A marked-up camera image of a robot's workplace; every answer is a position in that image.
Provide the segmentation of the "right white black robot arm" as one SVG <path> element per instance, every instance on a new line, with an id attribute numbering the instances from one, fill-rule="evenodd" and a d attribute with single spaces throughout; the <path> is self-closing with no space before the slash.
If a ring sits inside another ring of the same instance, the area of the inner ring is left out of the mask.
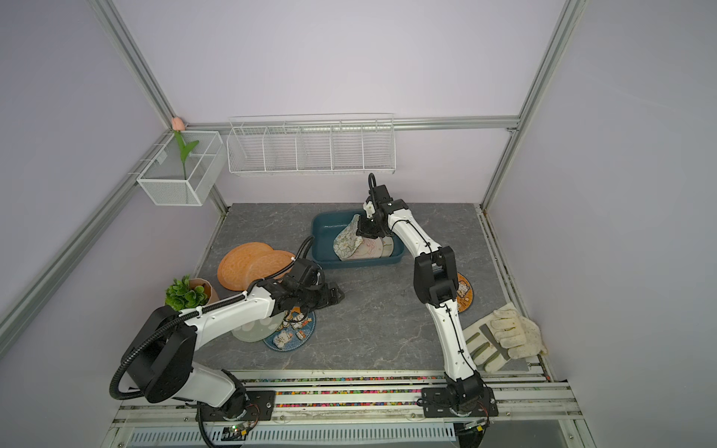
<path id="1" fill-rule="evenodd" d="M 489 388 L 474 361 L 459 321 L 459 273 L 455 252 L 433 240 L 418 224 L 405 201 L 394 199 L 375 175 L 368 177 L 369 195 L 363 205 L 357 235 L 396 237 L 414 258 L 413 286 L 431 314 L 443 353 L 446 389 L 443 399 L 424 399 L 429 406 L 449 408 L 458 416 L 481 411 L 496 414 Z"/>

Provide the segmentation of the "front orange cork coaster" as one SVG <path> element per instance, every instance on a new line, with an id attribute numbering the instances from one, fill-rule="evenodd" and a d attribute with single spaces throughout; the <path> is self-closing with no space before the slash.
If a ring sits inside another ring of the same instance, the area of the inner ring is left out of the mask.
<path id="1" fill-rule="evenodd" d="M 259 255 L 246 269 L 245 285 L 253 281 L 275 274 L 293 261 L 294 255 L 283 250 L 273 250 Z"/>

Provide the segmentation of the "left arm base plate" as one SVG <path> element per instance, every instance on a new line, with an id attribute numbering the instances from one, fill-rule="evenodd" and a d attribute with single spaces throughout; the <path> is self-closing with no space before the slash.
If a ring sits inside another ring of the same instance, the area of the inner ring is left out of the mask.
<path id="1" fill-rule="evenodd" d="M 276 404 L 276 390 L 248 390 L 233 395 L 222 407 L 199 404 L 199 413 L 204 422 L 263 422 L 269 421 Z"/>

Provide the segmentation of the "white green floral coaster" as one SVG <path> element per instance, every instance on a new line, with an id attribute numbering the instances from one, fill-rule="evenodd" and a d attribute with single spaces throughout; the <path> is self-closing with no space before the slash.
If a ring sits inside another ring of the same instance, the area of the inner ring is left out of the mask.
<path id="1" fill-rule="evenodd" d="M 349 224 L 334 238 L 332 248 L 340 261 L 349 259 L 362 242 L 363 237 L 358 235 L 360 218 L 361 215 L 355 214 Z"/>

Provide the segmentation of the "small potted green plant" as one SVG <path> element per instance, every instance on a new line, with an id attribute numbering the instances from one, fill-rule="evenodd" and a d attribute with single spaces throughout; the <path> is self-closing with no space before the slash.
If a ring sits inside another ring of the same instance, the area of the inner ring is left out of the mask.
<path id="1" fill-rule="evenodd" d="M 217 301 L 216 289 L 209 281 L 202 278 L 190 278 L 190 276 L 176 278 L 165 290 L 164 304 L 178 312 L 214 304 Z"/>

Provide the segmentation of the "blue orange cats coaster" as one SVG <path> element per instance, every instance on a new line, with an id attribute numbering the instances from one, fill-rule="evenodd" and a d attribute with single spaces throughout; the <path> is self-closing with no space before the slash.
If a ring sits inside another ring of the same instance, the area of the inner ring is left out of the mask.
<path id="1" fill-rule="evenodd" d="M 459 285 L 457 286 L 457 309 L 459 313 L 467 311 L 474 302 L 474 289 L 471 282 L 461 273 L 457 274 Z"/>

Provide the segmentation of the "pink white bunny coaster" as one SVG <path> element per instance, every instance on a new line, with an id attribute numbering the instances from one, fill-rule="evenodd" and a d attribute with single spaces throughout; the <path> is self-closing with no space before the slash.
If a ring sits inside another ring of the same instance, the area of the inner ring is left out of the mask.
<path id="1" fill-rule="evenodd" d="M 393 254 L 394 240 L 392 237 L 382 237 L 375 239 L 363 238 L 360 245 L 349 257 L 351 261 L 354 259 L 382 259 L 388 258 Z"/>

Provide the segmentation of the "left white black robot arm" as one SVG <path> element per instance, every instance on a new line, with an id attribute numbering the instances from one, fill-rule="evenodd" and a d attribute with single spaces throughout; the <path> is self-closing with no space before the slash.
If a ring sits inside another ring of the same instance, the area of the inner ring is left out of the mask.
<path id="1" fill-rule="evenodd" d="M 339 304 L 344 297 L 315 261 L 297 259 L 280 279 L 260 278 L 214 304 L 182 312 L 162 306 L 151 313 L 123 354 L 109 395 L 117 401 L 194 401 L 216 409 L 224 419 L 239 419 L 251 404 L 246 387 L 229 371 L 200 364 L 195 353 L 248 323 L 285 315 L 293 308 L 306 315 Z"/>

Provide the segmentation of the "pale green bunny coaster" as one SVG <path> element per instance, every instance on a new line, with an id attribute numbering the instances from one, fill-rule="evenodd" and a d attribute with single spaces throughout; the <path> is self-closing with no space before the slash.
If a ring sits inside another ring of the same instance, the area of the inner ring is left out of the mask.
<path id="1" fill-rule="evenodd" d="M 233 337 L 244 343 L 257 343 L 274 334 L 284 323 L 286 314 L 254 320 L 232 330 Z"/>

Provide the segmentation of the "back orange cork coaster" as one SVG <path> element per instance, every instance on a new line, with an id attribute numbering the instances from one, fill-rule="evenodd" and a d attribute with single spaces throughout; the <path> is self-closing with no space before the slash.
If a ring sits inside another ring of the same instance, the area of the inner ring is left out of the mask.
<path id="1" fill-rule="evenodd" d="M 242 291 L 248 287 L 246 274 L 250 266 L 262 255 L 273 251 L 265 243 L 251 242 L 232 249 L 220 262 L 218 281 L 224 289 Z"/>

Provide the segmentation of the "blue orange animals coaster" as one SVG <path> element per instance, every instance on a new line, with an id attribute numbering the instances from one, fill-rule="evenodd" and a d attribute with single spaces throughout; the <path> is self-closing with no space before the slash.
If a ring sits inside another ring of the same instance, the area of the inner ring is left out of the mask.
<path id="1" fill-rule="evenodd" d="M 263 339 L 263 343 L 276 352 L 297 350 L 309 341 L 317 326 L 314 311 L 303 313 L 299 307 L 285 314 L 276 330 Z"/>

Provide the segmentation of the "teal plastic storage box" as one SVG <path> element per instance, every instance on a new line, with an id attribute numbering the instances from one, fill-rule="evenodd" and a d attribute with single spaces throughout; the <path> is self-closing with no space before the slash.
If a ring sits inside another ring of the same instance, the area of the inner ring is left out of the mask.
<path id="1" fill-rule="evenodd" d="M 311 256 L 324 269 L 359 268 L 398 263 L 405 252 L 398 237 L 357 235 L 363 210 L 321 213 L 312 223 Z"/>

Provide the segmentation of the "white mesh wall basket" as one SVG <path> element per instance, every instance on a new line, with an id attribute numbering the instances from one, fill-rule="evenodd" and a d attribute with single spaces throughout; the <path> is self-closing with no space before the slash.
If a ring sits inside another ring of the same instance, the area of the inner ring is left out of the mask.
<path id="1" fill-rule="evenodd" d="M 158 206 L 201 206 L 227 164 L 224 139 L 216 131 L 183 132 L 187 142 L 199 141 L 186 162 L 188 179 L 182 173 L 179 148 L 171 134 L 158 149 L 137 181 Z"/>

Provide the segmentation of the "white green work glove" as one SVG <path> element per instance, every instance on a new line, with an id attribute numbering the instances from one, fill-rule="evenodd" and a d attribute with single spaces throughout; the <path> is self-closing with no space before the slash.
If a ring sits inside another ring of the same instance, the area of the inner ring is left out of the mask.
<path id="1" fill-rule="evenodd" d="M 487 373 L 494 373 L 511 360 L 544 356 L 539 326 L 523 317 L 513 304 L 506 304 L 463 330 L 469 353 Z"/>

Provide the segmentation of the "orange cork coaster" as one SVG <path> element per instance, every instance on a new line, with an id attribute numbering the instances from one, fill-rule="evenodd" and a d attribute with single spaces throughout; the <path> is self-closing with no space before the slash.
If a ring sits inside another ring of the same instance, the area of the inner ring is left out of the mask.
<path id="1" fill-rule="evenodd" d="M 265 243 L 251 242 L 232 249 L 220 262 L 218 281 L 224 289 L 242 291 L 248 287 L 246 274 L 250 266 L 262 255 L 273 251 Z"/>
<path id="2" fill-rule="evenodd" d="M 294 255 L 283 250 L 273 250 L 259 255 L 246 269 L 245 285 L 253 281 L 275 274 L 293 261 Z"/>

